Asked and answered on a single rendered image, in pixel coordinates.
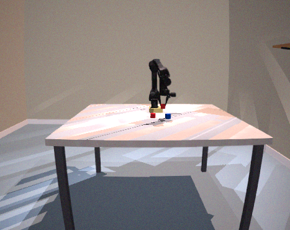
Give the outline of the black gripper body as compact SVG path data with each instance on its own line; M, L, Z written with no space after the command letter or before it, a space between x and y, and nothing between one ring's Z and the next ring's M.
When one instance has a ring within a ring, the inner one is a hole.
M166 85L160 85L160 89L161 88L166 88L167 86ZM150 96L156 96L156 97L160 97L160 94L159 93L156 93L156 92L151 92L150 93ZM167 94L166 95L167 97L176 97L176 93L174 93L174 92L171 92L170 94Z

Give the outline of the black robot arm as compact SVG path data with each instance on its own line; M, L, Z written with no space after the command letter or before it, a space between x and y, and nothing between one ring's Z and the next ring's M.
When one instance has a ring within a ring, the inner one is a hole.
M154 59L150 61L149 63L150 70L152 72L152 89L151 92L159 93L160 96L166 96L170 93L170 90L166 88L161 88L160 92L157 89L157 73L160 78L160 85L166 85L169 86L171 84L171 80L169 79L170 74L166 67L164 67L160 59ZM149 95L149 101L151 101L151 108L158 108L158 98L156 96L150 96Z

